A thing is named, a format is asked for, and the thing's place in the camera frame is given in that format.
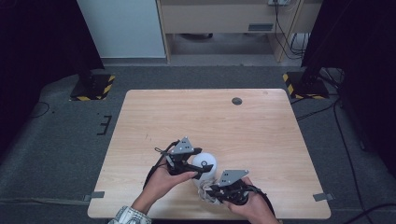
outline metal vent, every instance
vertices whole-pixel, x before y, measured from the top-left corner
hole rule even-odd
[[[272,31],[273,23],[251,23],[248,26],[249,31]]]

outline person's left hand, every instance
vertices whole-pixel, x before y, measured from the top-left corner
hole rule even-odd
[[[166,159],[160,162],[157,170],[152,174],[142,193],[132,204],[132,208],[147,214],[150,207],[163,197],[174,186],[183,183],[197,175],[196,172],[186,172],[180,175],[170,175]]]

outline light wood tabletop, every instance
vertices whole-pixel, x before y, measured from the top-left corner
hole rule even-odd
[[[233,104],[233,98],[242,100]],[[188,136],[193,147],[216,157],[223,170],[249,170],[267,193],[276,217],[330,217],[315,168],[281,89],[128,91],[94,191],[88,215],[114,217],[140,194],[146,176],[169,144]],[[177,185],[148,212],[152,218],[244,219],[223,205],[199,199],[192,181]]]

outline black tape mark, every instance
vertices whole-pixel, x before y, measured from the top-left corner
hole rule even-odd
[[[101,125],[101,126],[105,126],[105,129],[103,130],[102,133],[98,133],[97,135],[106,135],[106,133],[107,133],[107,128],[108,128],[108,125],[110,125],[110,121],[111,121],[111,118],[112,118],[112,117],[113,117],[113,116],[104,116],[104,118],[107,119],[107,123],[101,123],[100,125]]]

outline person's hand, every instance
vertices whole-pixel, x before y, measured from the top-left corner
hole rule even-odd
[[[253,185],[248,177],[243,177],[247,185]],[[246,217],[252,224],[278,224],[274,214],[271,212],[264,198],[255,192],[248,194],[247,203],[244,205],[235,205],[230,202],[223,201],[232,213]]]
[[[147,185],[139,197],[132,204],[132,208],[144,214],[149,212],[150,207],[163,197],[174,186],[183,183],[197,175],[196,172],[186,172],[180,175],[169,175],[166,159],[160,162],[157,170],[152,174]]]

